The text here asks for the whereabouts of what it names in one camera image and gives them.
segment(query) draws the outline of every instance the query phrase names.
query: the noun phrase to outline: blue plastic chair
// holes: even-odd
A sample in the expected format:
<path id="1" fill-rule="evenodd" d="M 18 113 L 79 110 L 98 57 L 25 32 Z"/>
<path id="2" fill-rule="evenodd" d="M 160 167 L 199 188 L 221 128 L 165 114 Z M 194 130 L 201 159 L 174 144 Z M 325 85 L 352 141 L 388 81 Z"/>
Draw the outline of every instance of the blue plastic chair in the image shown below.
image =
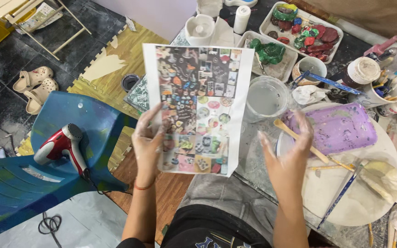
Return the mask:
<path id="1" fill-rule="evenodd" d="M 108 171 L 108 160 L 124 126 L 135 128 L 137 120 L 94 98 L 53 91 L 44 103 L 31 132 L 37 151 L 53 133 L 68 123 L 83 132 L 79 148 L 100 191 L 126 191 L 128 184 Z M 50 182 L 25 172 L 30 167 Z M 74 170 L 68 158 L 41 166 L 33 155 L 0 159 L 0 233 L 34 217 L 76 194 L 96 191 Z"/>

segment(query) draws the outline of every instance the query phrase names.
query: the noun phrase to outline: purple plastic lid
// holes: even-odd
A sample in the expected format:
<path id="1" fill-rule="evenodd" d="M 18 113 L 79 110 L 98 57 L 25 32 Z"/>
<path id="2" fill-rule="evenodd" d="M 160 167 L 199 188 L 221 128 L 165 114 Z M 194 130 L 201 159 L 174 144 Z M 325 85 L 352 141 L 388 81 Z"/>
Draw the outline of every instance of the purple plastic lid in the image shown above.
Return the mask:
<path id="1" fill-rule="evenodd" d="M 313 110 L 307 112 L 306 117 L 315 132 L 312 145 L 324 155 L 371 146 L 378 140 L 367 112 L 358 103 Z M 291 112 L 283 118 L 290 129 L 300 134 Z"/>

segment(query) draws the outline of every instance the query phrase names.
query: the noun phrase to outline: red string bracelet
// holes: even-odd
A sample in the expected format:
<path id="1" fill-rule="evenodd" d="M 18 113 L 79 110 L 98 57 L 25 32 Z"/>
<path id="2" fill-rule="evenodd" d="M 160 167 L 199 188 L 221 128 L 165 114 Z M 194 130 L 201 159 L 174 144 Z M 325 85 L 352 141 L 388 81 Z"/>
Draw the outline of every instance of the red string bracelet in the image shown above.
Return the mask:
<path id="1" fill-rule="evenodd" d="M 135 189 L 138 189 L 138 190 L 146 190 L 146 189 L 149 189 L 149 188 L 152 187 L 152 185 L 156 182 L 156 178 L 154 178 L 153 182 L 152 182 L 150 185 L 148 185 L 148 186 L 146 186 L 146 187 L 144 187 L 144 188 L 141 188 L 141 187 L 137 186 L 136 181 L 137 181 L 137 180 L 134 180 L 134 188 L 135 188 Z"/>

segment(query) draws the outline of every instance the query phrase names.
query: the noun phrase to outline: hair dryer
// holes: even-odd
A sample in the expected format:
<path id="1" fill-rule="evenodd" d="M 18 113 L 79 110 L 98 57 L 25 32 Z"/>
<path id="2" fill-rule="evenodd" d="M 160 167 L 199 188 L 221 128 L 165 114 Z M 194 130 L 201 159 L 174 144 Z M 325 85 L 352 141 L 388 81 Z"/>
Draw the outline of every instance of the hair dryer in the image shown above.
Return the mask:
<path id="1" fill-rule="evenodd" d="M 40 165 L 45 165 L 52 160 L 58 160 L 63 155 L 68 155 L 74 169 L 84 179 L 90 179 L 84 158 L 79 151 L 79 141 L 82 131 L 75 124 L 68 124 L 48 138 L 34 155 L 34 160 Z"/>

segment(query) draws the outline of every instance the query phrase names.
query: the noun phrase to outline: clay-covered hand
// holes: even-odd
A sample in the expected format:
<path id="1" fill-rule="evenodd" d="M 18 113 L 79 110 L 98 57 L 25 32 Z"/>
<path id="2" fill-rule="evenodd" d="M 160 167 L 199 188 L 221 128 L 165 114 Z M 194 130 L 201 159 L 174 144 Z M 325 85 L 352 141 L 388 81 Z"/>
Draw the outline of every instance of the clay-covered hand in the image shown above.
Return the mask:
<path id="1" fill-rule="evenodd" d="M 137 122 L 136 129 L 131 136 L 134 152 L 137 160 L 137 186 L 143 188 L 148 186 L 157 175 L 157 162 L 162 152 L 166 125 L 160 125 L 156 134 L 152 127 L 148 126 L 150 121 L 162 108 L 162 103 L 143 113 Z"/>
<path id="2" fill-rule="evenodd" d="M 277 194 L 278 201 L 285 206 L 302 204 L 301 190 L 307 157 L 313 140 L 313 128 L 301 111 L 295 112 L 300 126 L 300 138 L 295 146 L 283 157 L 277 158 L 266 134 L 258 132 L 266 162 L 270 182 Z"/>

